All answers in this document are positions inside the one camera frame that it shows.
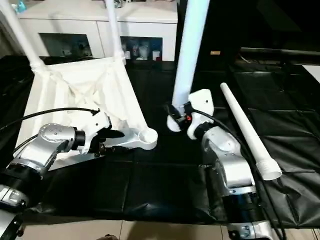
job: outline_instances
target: cabinet door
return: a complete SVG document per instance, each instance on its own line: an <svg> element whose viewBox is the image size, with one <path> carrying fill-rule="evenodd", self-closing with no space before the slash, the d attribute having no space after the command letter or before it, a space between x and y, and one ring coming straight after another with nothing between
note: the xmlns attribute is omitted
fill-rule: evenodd
<svg viewBox="0 0 320 240"><path fill-rule="evenodd" d="M97 22L106 57L113 55L111 28L108 21ZM141 59L147 49L147 59L175 60L177 24L151 22L119 22L122 48L131 59Z"/></svg>
<svg viewBox="0 0 320 240"><path fill-rule="evenodd" d="M104 58L96 21L20 19L39 56Z"/></svg>

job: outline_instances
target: white tube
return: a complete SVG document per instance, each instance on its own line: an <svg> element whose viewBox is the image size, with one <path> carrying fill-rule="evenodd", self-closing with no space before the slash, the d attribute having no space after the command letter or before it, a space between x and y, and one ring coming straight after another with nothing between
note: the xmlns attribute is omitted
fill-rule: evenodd
<svg viewBox="0 0 320 240"><path fill-rule="evenodd" d="M184 111L179 107L188 102L194 80L209 3L210 0L189 0L187 3L172 97L172 105L177 108L181 114L183 114Z"/></svg>
<svg viewBox="0 0 320 240"><path fill-rule="evenodd" d="M118 21L115 11L115 3L114 0L105 0L106 1L106 9L108 11L108 18L111 27L111 35L113 42L113 56L120 57L123 59L123 63L126 64L125 53L121 46L121 40L118 30Z"/></svg>
<svg viewBox="0 0 320 240"><path fill-rule="evenodd" d="M0 10L8 21L10 27L12 28L12 31L14 32L18 42L20 43L26 57L30 62L32 70L37 67L44 66L44 63L36 54L35 49L29 42L27 35L21 27L17 15L12 6L9 4L8 0L0 0Z"/></svg>
<svg viewBox="0 0 320 240"><path fill-rule="evenodd" d="M254 156L256 167L266 181L274 180L282 175L278 163L270 156L260 137L251 125L244 111L226 83L221 83L221 90L231 108L241 132Z"/></svg>

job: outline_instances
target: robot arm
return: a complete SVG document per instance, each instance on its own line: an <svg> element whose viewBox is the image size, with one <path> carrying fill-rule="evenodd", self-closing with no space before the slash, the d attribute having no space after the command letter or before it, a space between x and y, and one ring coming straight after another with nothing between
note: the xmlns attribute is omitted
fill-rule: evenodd
<svg viewBox="0 0 320 240"><path fill-rule="evenodd" d="M201 145L205 158L215 157L213 176L222 197L229 237L272 240L270 223L259 207L254 178L238 141L215 126L204 132Z"/></svg>
<svg viewBox="0 0 320 240"><path fill-rule="evenodd" d="M26 208L35 188L53 164L58 153L78 150L85 145L86 134L75 127L46 124L0 174L0 240L15 239L22 220L18 214Z"/></svg>
<svg viewBox="0 0 320 240"><path fill-rule="evenodd" d="M214 184L222 198L227 217L227 229L232 240L273 240L272 229L259 204L255 181L247 160L241 154L240 143L213 120L200 115L193 109L213 115L211 92L202 89L189 95L183 105L185 114L168 108L170 129L186 130L191 139L201 141L206 162L212 162Z"/></svg>

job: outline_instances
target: black panel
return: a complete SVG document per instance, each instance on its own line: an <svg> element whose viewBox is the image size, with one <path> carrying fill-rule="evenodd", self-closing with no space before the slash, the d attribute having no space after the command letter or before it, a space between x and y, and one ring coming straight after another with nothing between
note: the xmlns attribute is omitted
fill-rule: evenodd
<svg viewBox="0 0 320 240"><path fill-rule="evenodd" d="M47 64L82 59L49 57ZM175 68L168 62L127 61L126 69L149 127L158 134L153 150L130 150L61 168L45 176L27 220L65 223L127 219L191 224L226 223L198 141L170 132L163 105L171 101ZM2 125L21 117L33 74L24 57L0 60ZM300 66L238 64L196 72L192 91L211 90L214 116L242 134L220 90L227 82L249 120L283 170L268 181L286 227L320 225L320 84ZM1 133L2 166L12 159L19 126Z"/></svg>

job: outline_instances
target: tiled floor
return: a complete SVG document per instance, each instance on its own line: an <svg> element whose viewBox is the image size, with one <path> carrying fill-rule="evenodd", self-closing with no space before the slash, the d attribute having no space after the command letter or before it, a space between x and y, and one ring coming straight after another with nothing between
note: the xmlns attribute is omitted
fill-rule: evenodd
<svg viewBox="0 0 320 240"><path fill-rule="evenodd" d="M288 240L320 239L318 229L287 229ZM106 234L120 240L228 240L225 226L94 220L27 226L19 240L96 240Z"/></svg>

